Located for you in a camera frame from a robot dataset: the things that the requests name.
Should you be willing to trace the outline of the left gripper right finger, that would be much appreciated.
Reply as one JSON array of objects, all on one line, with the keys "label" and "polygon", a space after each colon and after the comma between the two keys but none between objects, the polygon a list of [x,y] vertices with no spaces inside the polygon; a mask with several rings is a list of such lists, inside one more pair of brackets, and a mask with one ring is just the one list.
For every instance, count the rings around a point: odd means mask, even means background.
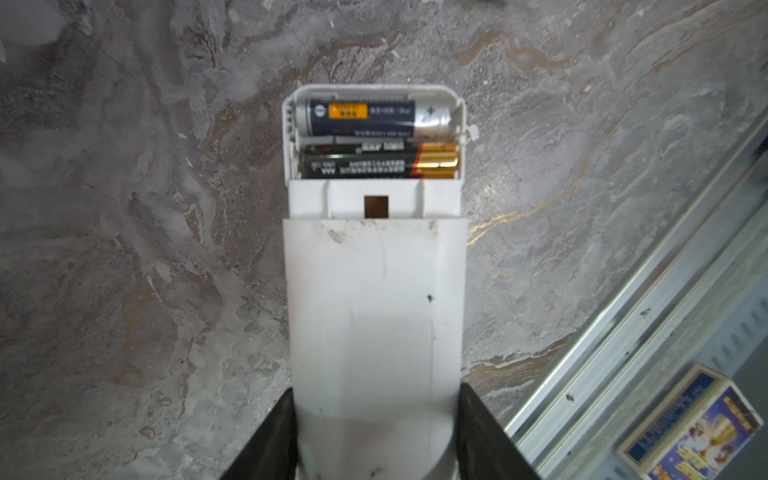
[{"label": "left gripper right finger", "polygon": [[455,449],[462,480],[539,480],[475,390],[460,386]]}]

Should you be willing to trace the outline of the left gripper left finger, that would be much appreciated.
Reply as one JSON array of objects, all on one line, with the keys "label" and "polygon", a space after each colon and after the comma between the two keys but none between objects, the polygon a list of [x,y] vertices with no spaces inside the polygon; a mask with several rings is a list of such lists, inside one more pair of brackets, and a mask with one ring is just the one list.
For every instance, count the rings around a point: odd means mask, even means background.
[{"label": "left gripper left finger", "polygon": [[293,389],[288,388],[220,479],[295,479],[299,463],[297,436]]}]

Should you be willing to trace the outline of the white air conditioner remote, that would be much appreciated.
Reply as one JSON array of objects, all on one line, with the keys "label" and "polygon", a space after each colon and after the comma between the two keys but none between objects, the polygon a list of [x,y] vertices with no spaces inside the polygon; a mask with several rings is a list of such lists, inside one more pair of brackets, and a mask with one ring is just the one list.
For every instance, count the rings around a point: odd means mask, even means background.
[{"label": "white air conditioner remote", "polygon": [[[449,105],[443,138],[302,136],[320,100]],[[441,85],[307,85],[282,107],[290,358],[305,479],[452,479],[461,383],[466,105]],[[453,179],[303,179],[310,145],[453,142]]]}]

